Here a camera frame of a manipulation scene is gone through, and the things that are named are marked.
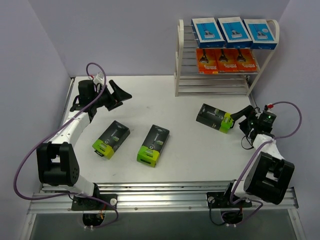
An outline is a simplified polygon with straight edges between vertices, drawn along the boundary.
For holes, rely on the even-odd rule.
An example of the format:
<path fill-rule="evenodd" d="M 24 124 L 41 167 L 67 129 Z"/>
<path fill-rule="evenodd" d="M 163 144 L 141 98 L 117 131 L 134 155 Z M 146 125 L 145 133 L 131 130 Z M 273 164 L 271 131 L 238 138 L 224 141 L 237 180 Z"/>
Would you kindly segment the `black green razor box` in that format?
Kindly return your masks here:
<path fill-rule="evenodd" d="M 208 104 L 203 104 L 197 114 L 196 121 L 207 127 L 227 134 L 235 121 L 229 112 L 225 112 Z"/>
<path fill-rule="evenodd" d="M 102 135 L 93 143 L 94 152 L 108 160 L 130 135 L 130 129 L 114 120 Z"/>
<path fill-rule="evenodd" d="M 169 136 L 168 129 L 153 124 L 137 153 L 137 161 L 155 168 Z"/>

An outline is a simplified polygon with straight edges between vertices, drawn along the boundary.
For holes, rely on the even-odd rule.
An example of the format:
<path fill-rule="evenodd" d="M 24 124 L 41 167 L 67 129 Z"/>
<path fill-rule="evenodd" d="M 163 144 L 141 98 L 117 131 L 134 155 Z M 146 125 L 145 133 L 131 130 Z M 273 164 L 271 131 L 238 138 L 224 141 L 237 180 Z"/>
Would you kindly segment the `orange Gillette razor box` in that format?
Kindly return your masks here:
<path fill-rule="evenodd" d="M 213 49 L 198 48 L 196 50 L 196 61 L 199 74 L 213 75 L 219 73 L 215 51 Z"/>
<path fill-rule="evenodd" d="M 215 49 L 214 54 L 220 73 L 237 73 L 239 71 L 234 49 Z"/>
<path fill-rule="evenodd" d="M 249 49 L 238 49 L 235 58 L 240 72 L 256 72 L 258 70 L 256 61 Z"/>

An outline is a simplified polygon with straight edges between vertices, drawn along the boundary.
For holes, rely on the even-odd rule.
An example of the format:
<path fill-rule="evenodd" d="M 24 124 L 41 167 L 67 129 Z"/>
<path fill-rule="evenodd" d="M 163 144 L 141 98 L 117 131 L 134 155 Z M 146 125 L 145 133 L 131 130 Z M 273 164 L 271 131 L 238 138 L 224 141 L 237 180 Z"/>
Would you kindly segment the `blue white Harry's razor box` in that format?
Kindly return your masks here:
<path fill-rule="evenodd" d="M 252 38 L 239 16 L 220 17 L 217 19 L 217 25 L 225 40 L 225 48 L 248 49 L 251 47 Z"/>

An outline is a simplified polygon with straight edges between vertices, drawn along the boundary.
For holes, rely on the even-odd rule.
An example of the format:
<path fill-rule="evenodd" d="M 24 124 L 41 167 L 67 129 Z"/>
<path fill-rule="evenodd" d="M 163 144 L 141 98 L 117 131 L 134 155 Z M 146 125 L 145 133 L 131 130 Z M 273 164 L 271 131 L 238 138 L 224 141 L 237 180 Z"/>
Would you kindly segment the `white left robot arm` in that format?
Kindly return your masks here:
<path fill-rule="evenodd" d="M 82 196 L 83 204 L 90 210 L 100 206 L 100 192 L 96 183 L 81 176 L 74 146 L 84 129 L 92 122 L 98 108 L 105 107 L 111 111 L 132 98 L 130 93 L 122 90 L 113 80 L 109 83 L 113 92 L 93 80 L 81 80 L 78 83 L 78 95 L 73 100 L 62 129 L 36 149 L 40 182 L 61 186 Z"/>

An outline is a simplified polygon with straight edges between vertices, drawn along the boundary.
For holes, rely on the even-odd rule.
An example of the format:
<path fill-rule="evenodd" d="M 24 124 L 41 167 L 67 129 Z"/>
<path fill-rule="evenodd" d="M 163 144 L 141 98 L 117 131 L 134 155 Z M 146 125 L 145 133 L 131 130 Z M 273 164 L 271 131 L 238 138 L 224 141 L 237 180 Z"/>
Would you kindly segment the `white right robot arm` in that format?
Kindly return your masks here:
<path fill-rule="evenodd" d="M 258 113 L 248 105 L 230 115 L 233 121 L 245 117 L 239 128 L 251 140 L 255 152 L 232 188 L 222 193 L 223 203 L 227 206 L 232 207 L 249 196 L 275 205 L 284 199 L 295 165 L 286 161 L 277 148 L 276 137 L 272 134 L 277 116 L 270 111 L 272 107 L 272 104 L 266 105 Z"/>

